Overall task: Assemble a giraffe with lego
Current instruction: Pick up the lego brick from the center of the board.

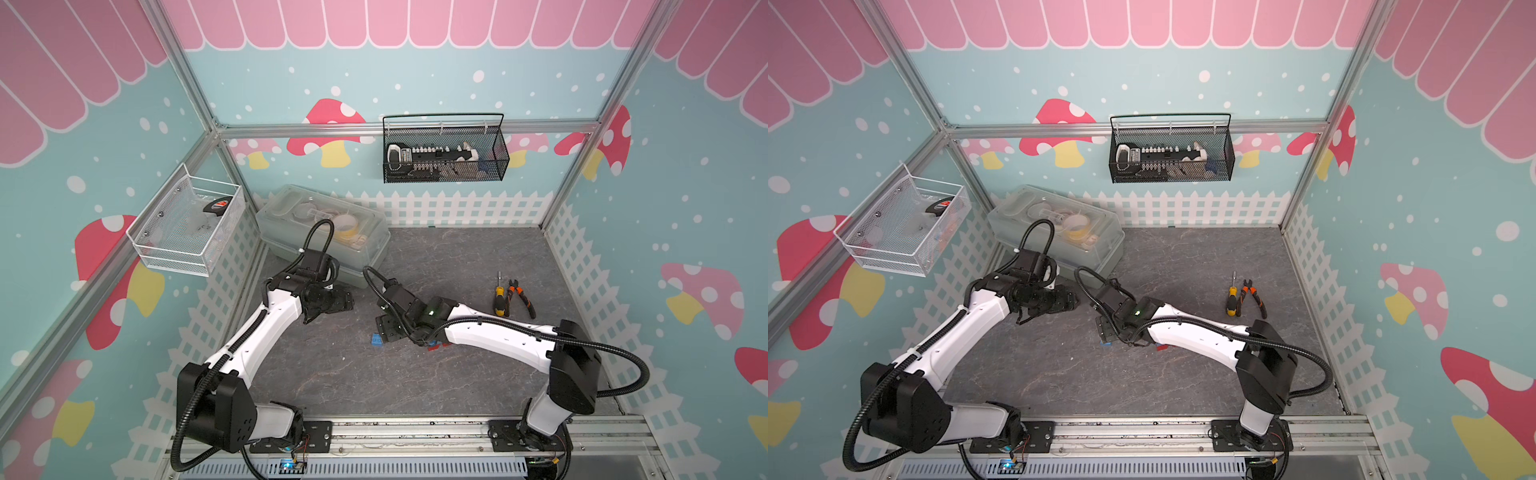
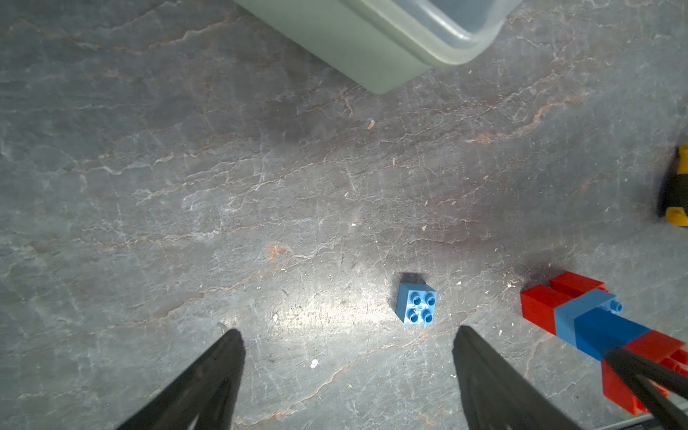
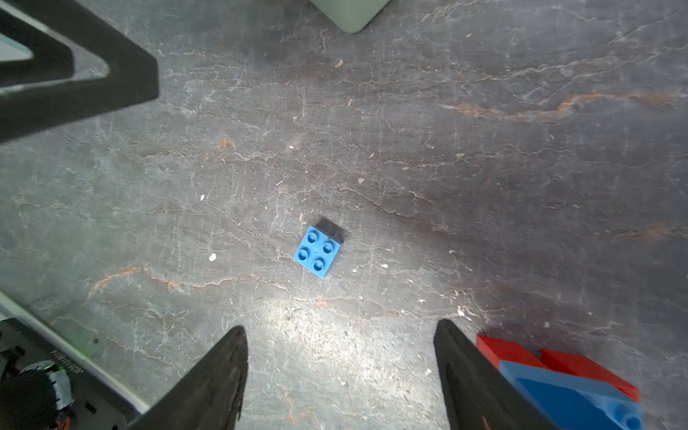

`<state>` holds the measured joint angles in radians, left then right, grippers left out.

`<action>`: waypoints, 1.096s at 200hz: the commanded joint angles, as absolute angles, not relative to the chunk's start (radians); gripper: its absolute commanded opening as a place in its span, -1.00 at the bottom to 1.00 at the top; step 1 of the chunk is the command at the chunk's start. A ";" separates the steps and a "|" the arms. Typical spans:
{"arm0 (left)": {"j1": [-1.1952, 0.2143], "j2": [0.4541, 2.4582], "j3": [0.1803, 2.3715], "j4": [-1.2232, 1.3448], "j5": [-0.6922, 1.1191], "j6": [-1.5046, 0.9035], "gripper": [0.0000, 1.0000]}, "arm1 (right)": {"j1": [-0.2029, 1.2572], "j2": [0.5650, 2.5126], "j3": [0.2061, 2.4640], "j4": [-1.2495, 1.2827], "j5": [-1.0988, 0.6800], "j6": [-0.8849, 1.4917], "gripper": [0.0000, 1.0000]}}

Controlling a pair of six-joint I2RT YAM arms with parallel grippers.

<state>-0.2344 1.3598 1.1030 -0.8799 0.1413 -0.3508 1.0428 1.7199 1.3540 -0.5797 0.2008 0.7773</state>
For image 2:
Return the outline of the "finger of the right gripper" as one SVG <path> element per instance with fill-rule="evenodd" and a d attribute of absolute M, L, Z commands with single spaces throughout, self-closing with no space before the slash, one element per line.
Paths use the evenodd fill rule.
<path fill-rule="evenodd" d="M 612 349 L 605 355 L 605 360 L 665 429 L 687 428 L 687 415 L 655 386 L 656 383 L 686 399 L 686 376 L 623 348 Z"/>

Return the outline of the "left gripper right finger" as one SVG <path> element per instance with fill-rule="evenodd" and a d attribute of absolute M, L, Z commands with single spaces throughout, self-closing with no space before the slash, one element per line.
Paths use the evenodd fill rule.
<path fill-rule="evenodd" d="M 453 342 L 460 399 L 470 429 L 578 429 L 473 328 Z"/>

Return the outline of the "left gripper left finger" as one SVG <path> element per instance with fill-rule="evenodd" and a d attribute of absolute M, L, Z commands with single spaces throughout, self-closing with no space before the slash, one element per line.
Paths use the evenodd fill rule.
<path fill-rule="evenodd" d="M 229 429 L 245 365 L 240 331 L 231 329 L 121 429 Z"/>

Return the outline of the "red long lego brick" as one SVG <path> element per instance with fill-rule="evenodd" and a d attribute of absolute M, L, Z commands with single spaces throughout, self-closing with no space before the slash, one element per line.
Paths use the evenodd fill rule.
<path fill-rule="evenodd" d="M 626 412 L 649 414 L 660 396 L 687 396 L 686 343 L 659 331 L 649 331 L 603 359 L 603 394 Z"/>

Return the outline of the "light blue long lego brick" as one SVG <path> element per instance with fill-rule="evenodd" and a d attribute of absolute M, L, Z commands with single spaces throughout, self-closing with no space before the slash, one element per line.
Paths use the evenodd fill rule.
<path fill-rule="evenodd" d="M 621 315 L 623 304 L 616 295 L 604 290 L 591 290 L 580 297 L 569 300 L 555 310 L 555 334 L 556 336 L 576 346 L 575 319 L 591 311 L 600 308 L 613 315 Z"/>

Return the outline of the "light blue square brick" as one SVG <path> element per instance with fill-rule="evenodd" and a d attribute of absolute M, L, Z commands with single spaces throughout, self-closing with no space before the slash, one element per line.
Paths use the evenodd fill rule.
<path fill-rule="evenodd" d="M 432 325 L 435 320 L 437 292 L 426 284 L 401 283 L 396 315 L 403 324 Z"/>

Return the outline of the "dark blue square lego brick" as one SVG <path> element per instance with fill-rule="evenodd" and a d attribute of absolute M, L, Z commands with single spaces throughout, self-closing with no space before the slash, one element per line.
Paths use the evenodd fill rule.
<path fill-rule="evenodd" d="M 650 332 L 648 327 L 601 308 L 577 317 L 574 330 L 576 348 L 598 361 L 603 361 L 611 349 L 624 347 Z"/>

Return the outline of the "red square lego brick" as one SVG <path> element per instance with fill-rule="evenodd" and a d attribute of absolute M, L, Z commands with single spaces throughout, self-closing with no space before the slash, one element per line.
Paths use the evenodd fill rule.
<path fill-rule="evenodd" d="M 550 288 L 573 298 L 583 296 L 592 290 L 609 292 L 604 282 L 587 278 L 573 272 L 566 272 L 551 279 Z"/>
<path fill-rule="evenodd" d="M 523 317 L 537 327 L 556 335 L 555 310 L 572 298 L 543 285 L 521 292 Z"/>

